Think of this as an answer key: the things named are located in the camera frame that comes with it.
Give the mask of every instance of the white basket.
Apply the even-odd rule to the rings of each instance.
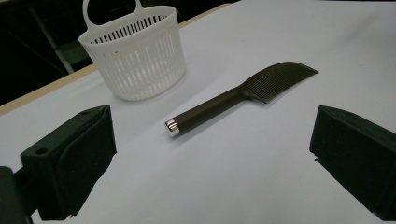
[[[78,39],[113,94],[130,101],[168,90],[185,70],[176,10],[143,8],[135,1],[133,13],[96,25],[87,14],[89,0],[84,0],[88,30]]]

